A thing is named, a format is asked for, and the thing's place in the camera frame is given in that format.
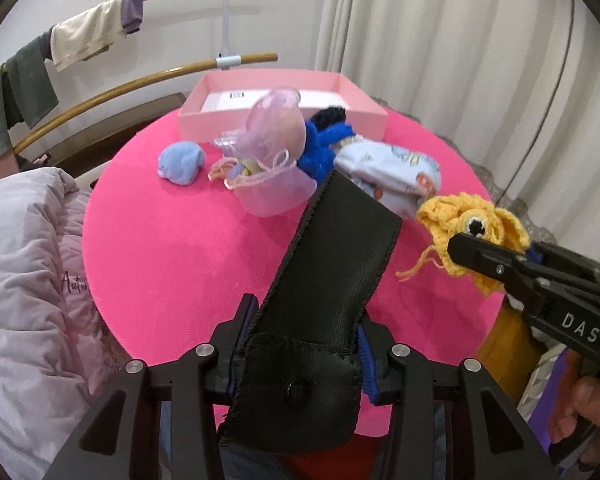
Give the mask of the right hand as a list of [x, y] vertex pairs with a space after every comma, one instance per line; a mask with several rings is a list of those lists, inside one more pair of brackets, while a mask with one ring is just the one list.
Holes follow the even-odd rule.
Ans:
[[[550, 440], [558, 443], [570, 437], [579, 417], [600, 430], [600, 380], [565, 376], [560, 382], [554, 412], [547, 426]], [[600, 435], [596, 444], [600, 446]]]

